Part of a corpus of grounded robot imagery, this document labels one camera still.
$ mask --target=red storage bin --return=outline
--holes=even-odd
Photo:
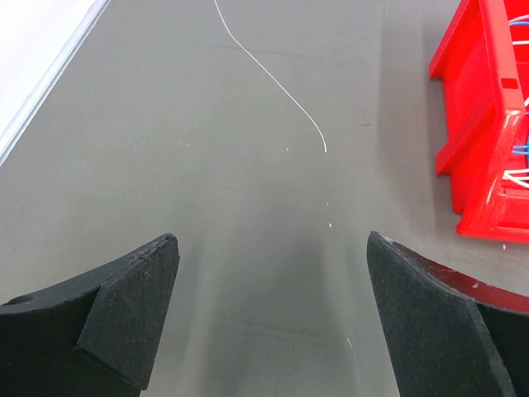
[[[504,179],[529,169],[512,153],[528,143],[529,45],[513,41],[529,41],[529,26],[509,26],[527,14],[527,0],[463,0],[430,63],[448,130],[436,172],[450,176],[462,236],[529,242],[529,189]]]

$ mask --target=white wall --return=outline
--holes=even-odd
[[[0,165],[107,3],[0,2]]]

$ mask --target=white cable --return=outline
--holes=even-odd
[[[525,174],[526,172],[529,172],[529,168],[526,168],[524,170],[507,170],[505,171],[506,174]]]
[[[262,70],[264,70],[266,72],[266,74],[268,76],[270,76],[270,78],[284,91],[284,93],[286,93],[288,95],[288,97],[290,99],[293,100],[294,103],[296,103],[296,105],[298,105],[298,108],[300,108],[303,113],[305,113],[307,115],[307,117],[310,119],[310,121],[312,122],[312,124],[314,124],[314,127],[317,129],[317,131],[320,133],[320,137],[322,138],[322,141],[323,141],[323,150],[327,153],[327,143],[325,142],[325,137],[323,136],[323,133],[322,133],[322,130],[320,130],[320,127],[317,126],[316,122],[314,121],[314,119],[311,117],[310,114],[308,114],[308,112],[303,108],[303,106],[301,106],[299,104],[299,102],[294,99],[294,97],[292,95],[290,95],[290,93],[286,90],[285,87],[283,87],[283,85],[281,85],[281,83],[231,34],[231,31],[230,31],[230,28],[228,27],[228,25],[226,24],[226,21],[224,21],[224,17],[222,16],[222,12],[221,12],[221,9],[219,8],[218,6],[218,3],[217,3],[217,0],[213,0],[215,2],[215,6],[217,7],[217,11],[218,11],[218,16],[221,18],[221,21],[222,21],[222,25],[224,25],[224,27],[226,28],[226,31],[228,32],[228,35],[230,35],[230,37],[233,39],[233,41],[246,53],[250,56],[251,59],[253,59],[255,61],[256,64],[258,64],[260,66],[260,68]]]
[[[522,15],[521,17],[513,18],[511,21],[509,21],[509,23],[523,21],[524,19],[529,19],[529,14]]]
[[[523,182],[519,178],[514,178],[512,175],[508,174],[507,172],[505,172],[503,176],[509,179],[510,181],[514,182],[515,184],[522,186],[523,188],[529,189],[529,184],[527,182]]]
[[[517,179],[517,180],[529,180],[529,176],[516,176],[514,177],[514,179]]]

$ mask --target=white wire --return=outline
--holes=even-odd
[[[519,21],[524,21],[529,19],[529,14],[521,15],[519,17],[513,18],[509,21],[509,24]],[[529,45],[529,41],[513,41],[512,45]],[[529,106],[529,98],[525,100],[523,103],[526,107]],[[508,179],[511,182],[517,184],[518,186],[522,186],[523,188],[529,189],[529,184],[527,182],[524,182],[524,180],[529,180],[529,176],[512,176],[512,174],[525,174],[529,173],[529,169],[526,168],[524,170],[506,170],[503,172],[503,178]]]
[[[524,19],[529,19],[529,14],[522,15],[521,17],[513,18],[511,21],[509,21],[509,23],[523,21]]]
[[[308,114],[308,112],[303,108],[303,106],[301,106],[299,104],[299,102],[294,99],[294,97],[292,95],[290,95],[290,93],[286,90],[285,87],[283,87],[283,85],[281,85],[281,83],[231,34],[231,31],[230,31],[230,28],[228,27],[228,25],[226,24],[226,21],[224,21],[224,17],[222,16],[222,12],[221,12],[221,9],[219,8],[218,6],[218,3],[217,3],[217,0],[213,0],[215,2],[215,6],[217,7],[217,11],[218,11],[218,16],[221,18],[221,21],[222,21],[222,25],[224,25],[224,27],[226,28],[226,31],[228,32],[228,35],[230,35],[230,37],[233,39],[233,41],[246,53],[250,56],[251,59],[253,59],[255,61],[256,64],[258,64],[260,66],[260,68],[262,70],[264,70],[266,72],[266,74],[268,76],[270,76],[270,78],[284,91],[284,93],[287,94],[287,96],[293,100],[293,102],[298,105],[298,108],[300,108],[302,110],[303,113],[305,113],[307,115],[307,117],[310,119],[310,121],[312,122],[312,124],[314,124],[314,127],[317,129],[317,131],[320,133],[320,137],[322,138],[322,141],[323,141],[323,150],[327,153],[327,143],[325,142],[325,137],[323,136],[323,133],[322,133],[322,130],[320,130],[320,127],[317,126],[316,122],[314,121],[314,119],[311,117],[310,114]]]
[[[503,173],[503,176],[509,179],[510,181],[514,182],[515,184],[522,186],[523,188],[529,189],[529,184],[527,182],[523,182],[519,178],[514,178],[512,175],[508,174],[507,171]]]
[[[507,170],[505,171],[506,174],[525,174],[529,172],[529,168],[526,168],[524,170]]]

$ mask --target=red plastic bin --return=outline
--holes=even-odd
[[[509,26],[526,14],[527,0],[463,0],[430,63],[448,130],[436,172],[450,176],[462,236],[529,242],[529,189],[503,178],[529,168],[512,153],[529,132],[529,45],[512,42],[529,41],[529,26]]]

